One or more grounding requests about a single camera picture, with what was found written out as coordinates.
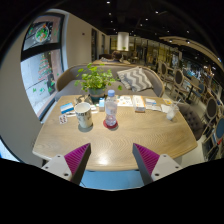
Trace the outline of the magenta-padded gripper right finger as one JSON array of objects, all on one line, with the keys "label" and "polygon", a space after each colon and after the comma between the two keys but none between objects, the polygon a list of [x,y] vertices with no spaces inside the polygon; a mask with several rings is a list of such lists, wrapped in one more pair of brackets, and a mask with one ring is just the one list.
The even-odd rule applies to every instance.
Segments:
[{"label": "magenta-padded gripper right finger", "polygon": [[169,155],[159,155],[137,143],[133,144],[132,153],[145,185],[182,169]]}]

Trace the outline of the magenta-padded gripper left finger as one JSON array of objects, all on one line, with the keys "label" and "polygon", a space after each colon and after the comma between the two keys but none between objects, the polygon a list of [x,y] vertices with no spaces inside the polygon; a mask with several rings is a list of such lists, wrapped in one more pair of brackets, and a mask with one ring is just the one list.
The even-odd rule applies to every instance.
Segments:
[{"label": "magenta-padded gripper left finger", "polygon": [[91,144],[87,143],[66,155],[57,154],[42,169],[79,185],[91,154]]}]

